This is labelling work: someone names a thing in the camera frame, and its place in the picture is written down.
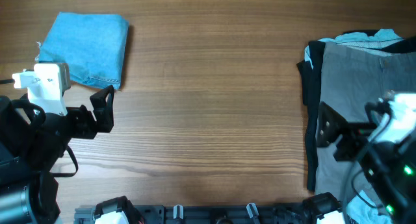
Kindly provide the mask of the light blue denim jeans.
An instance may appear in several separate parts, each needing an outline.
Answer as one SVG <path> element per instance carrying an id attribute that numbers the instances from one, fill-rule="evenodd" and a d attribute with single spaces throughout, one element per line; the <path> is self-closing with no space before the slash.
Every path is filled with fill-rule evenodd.
<path id="1" fill-rule="evenodd" d="M 118 14 L 58 13 L 38 62 L 65 63 L 79 84 L 120 89 L 129 22 Z"/>

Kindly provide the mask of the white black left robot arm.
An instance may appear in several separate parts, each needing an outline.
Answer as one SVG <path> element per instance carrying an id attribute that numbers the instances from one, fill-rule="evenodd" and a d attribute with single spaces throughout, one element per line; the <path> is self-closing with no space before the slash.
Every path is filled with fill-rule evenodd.
<path id="1" fill-rule="evenodd" d="M 78 162 L 69 142 L 73 138 L 93 139 L 114 126 L 114 87 L 90 96 L 94 107 L 68 107 L 67 114 L 48 113 L 27 97 L 1 97 L 1 222 L 56 223 L 57 178 L 74 173 L 53 173 L 55 162 L 68 153 Z"/>

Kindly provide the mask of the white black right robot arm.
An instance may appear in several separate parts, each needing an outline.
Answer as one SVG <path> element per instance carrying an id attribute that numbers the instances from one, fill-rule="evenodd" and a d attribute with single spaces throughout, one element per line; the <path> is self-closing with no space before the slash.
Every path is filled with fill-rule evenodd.
<path id="1" fill-rule="evenodd" d="M 369 122 L 348 122 L 326 103 L 317 147 L 335 144 L 338 162 L 360 166 L 393 221 L 415 222 L 415 101 L 410 93 L 367 103 Z"/>

